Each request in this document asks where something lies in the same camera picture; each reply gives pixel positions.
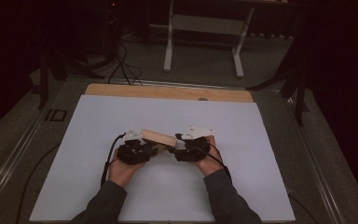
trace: person's hand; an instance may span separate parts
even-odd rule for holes
[[[144,166],[146,162],[136,165],[127,165],[123,161],[117,160],[116,154],[117,151],[115,151],[115,157],[113,158],[115,161],[109,166],[108,180],[125,188],[130,183],[133,174]]]
[[[216,150],[216,143],[214,141],[214,136],[206,136],[205,137],[208,142],[213,145],[214,147],[211,146],[211,150],[209,151],[209,153],[211,155],[213,155],[215,158],[217,158],[218,160],[221,161],[220,159],[220,155],[219,152]],[[196,161],[193,162],[197,167],[199,167],[200,171],[202,172],[203,175],[207,176],[210,175],[220,169],[223,169],[223,166],[215,161],[214,159],[212,159],[210,156],[206,156],[205,159],[201,160],[201,161]]]

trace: white metal table leg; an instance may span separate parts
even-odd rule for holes
[[[170,17],[168,19],[168,44],[165,51],[164,72],[171,71],[172,64],[172,33],[173,33],[173,0],[170,0]]]
[[[238,78],[244,78],[242,64],[241,64],[241,58],[240,58],[240,52],[241,52],[242,44],[243,44],[243,41],[245,40],[246,33],[248,31],[249,24],[251,22],[251,18],[252,18],[254,11],[255,11],[254,7],[251,7],[249,9],[248,15],[246,17],[246,21],[243,24],[242,32],[240,34],[240,41],[238,42],[237,47],[232,49],[232,56],[234,59],[235,71],[237,73]]]

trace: gray carpet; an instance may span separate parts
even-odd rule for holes
[[[241,52],[241,60],[247,77],[237,79],[229,47],[202,46],[194,47],[194,43],[179,42],[173,50],[172,71],[162,71],[165,55],[165,43],[159,38],[147,44],[139,42],[123,42],[128,49],[126,63],[143,69],[140,79],[144,84],[152,82],[168,82],[214,86],[216,88],[244,89],[272,77],[284,53],[290,46],[287,39],[251,36],[245,41]],[[99,74],[108,77],[115,68],[108,67]],[[121,72],[115,74],[112,82],[123,82]],[[52,147],[60,143],[76,108],[79,96],[89,83],[105,82],[81,76],[75,72],[67,79],[62,91],[50,108],[67,110],[65,121],[43,121],[31,144],[28,146],[21,162],[0,196],[0,223],[14,223],[20,203],[21,191],[26,178],[37,161]],[[279,89],[280,84],[269,87]],[[317,218],[319,223],[333,223],[322,200],[320,191],[307,160],[306,148],[300,136],[304,132],[310,146],[321,166],[324,176],[342,210],[346,223],[358,223],[358,186],[345,162],[337,141],[326,124],[311,92],[307,92],[306,104],[310,112],[304,113],[305,127],[300,129],[293,121],[292,109],[276,91],[253,92],[262,118],[268,131],[268,137],[274,150],[277,163],[282,172],[285,186],[293,192]],[[0,121],[0,164],[15,146],[26,129],[28,123],[37,116],[37,96],[26,95],[16,107]],[[33,175],[27,190],[21,223],[29,223],[38,192],[48,174],[54,152],[48,155]],[[314,223],[310,216],[297,203],[291,201],[296,215],[293,223]]]

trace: dark sleeve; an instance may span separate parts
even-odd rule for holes
[[[106,181],[87,205],[85,211],[78,214],[70,223],[117,223],[121,207],[127,197],[127,191],[111,181]]]
[[[238,194],[223,169],[206,176],[204,182],[216,224],[261,223],[258,214]]]

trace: white board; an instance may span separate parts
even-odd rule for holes
[[[263,221],[295,220],[255,103],[90,95],[78,102],[30,220],[70,220],[83,211],[100,187],[118,135],[133,128],[174,136],[190,124],[214,129],[235,188]],[[214,221],[202,178],[197,167],[173,154],[157,155],[126,187],[119,221]]]

